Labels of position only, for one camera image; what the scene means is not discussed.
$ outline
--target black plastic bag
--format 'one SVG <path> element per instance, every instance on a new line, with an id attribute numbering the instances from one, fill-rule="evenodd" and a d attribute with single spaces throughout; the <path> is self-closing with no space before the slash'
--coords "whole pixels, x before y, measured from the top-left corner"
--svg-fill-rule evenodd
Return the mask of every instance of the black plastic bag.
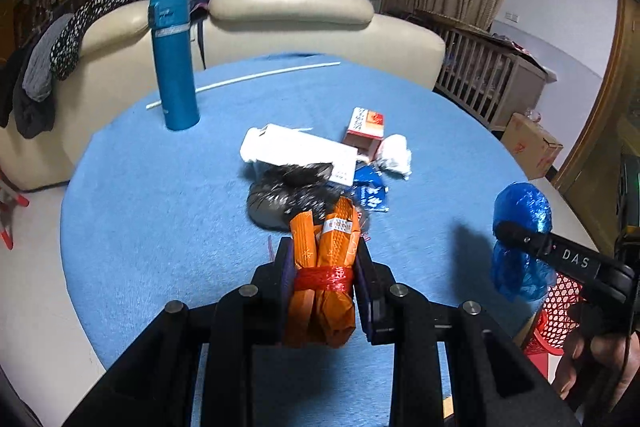
<path id="1" fill-rule="evenodd" d="M 288 231 L 291 219 L 311 210 L 314 225 L 322 225 L 342 193 L 340 188 L 326 184 L 333 168 L 331 163 L 317 163 L 267 169 L 249 190 L 249 217 L 265 229 Z"/>

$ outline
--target sofa headrest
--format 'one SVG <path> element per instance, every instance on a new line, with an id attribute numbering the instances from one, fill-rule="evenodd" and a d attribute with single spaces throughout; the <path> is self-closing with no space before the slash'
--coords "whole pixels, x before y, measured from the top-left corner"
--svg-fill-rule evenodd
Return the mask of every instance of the sofa headrest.
<path id="1" fill-rule="evenodd" d="M 368 0 L 210 0 L 214 19 L 229 22 L 304 21 L 366 25 L 373 18 Z"/>
<path id="2" fill-rule="evenodd" d="M 148 30 L 149 1 L 136 1 L 107 13 L 94 22 L 84 34 L 80 56 L 144 34 Z"/>

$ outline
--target black and white patterned cloth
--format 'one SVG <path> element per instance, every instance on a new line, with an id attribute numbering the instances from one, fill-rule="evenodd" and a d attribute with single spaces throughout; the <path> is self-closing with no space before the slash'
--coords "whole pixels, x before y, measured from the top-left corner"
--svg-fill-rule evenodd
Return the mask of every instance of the black and white patterned cloth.
<path id="1" fill-rule="evenodd" d="M 116 8 L 135 1 L 143 0 L 90 0 L 83 4 L 53 44 L 50 55 L 52 77 L 65 80 L 75 70 L 82 37 L 89 26 Z"/>

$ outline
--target door frame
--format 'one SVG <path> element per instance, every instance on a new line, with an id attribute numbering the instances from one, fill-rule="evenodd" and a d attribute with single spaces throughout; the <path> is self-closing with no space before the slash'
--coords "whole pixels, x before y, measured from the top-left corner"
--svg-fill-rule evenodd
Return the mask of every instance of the door frame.
<path id="1" fill-rule="evenodd" d="M 575 182 L 607 121 L 609 121 L 623 83 L 632 32 L 636 29 L 634 14 L 634 0 L 618 0 L 616 29 L 600 90 L 580 136 L 552 181 L 552 185 L 561 194 L 569 190 L 569 187 Z"/>

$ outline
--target round table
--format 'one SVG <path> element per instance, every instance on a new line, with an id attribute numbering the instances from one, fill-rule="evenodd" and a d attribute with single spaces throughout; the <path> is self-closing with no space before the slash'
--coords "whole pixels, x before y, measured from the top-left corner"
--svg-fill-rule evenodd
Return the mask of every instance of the round table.
<path id="1" fill-rule="evenodd" d="M 270 55 L 195 80 L 204 86 L 334 60 Z M 413 153 L 409 180 L 385 175 L 390 211 L 372 213 L 373 260 L 431 301 L 480 302 L 510 335 L 535 309 L 509 303 L 489 278 L 495 197 L 525 177 L 489 131 L 442 96 L 343 60 L 203 92 L 200 123 L 182 132 L 164 127 L 160 108 L 145 109 L 157 99 L 135 103 L 94 135 L 62 205 L 68 292 L 105 367 L 167 301 L 218 301 L 268 262 L 274 233 L 245 208 L 253 169 L 239 148 L 249 127 L 312 127 L 341 140 L 354 107 L 384 114 L 385 135 L 405 135 Z M 258 349 L 257 425 L 387 425 L 392 364 L 392 346 L 370 346 L 359 325 L 340 349 Z M 443 379 L 449 396 L 446 365 Z"/>

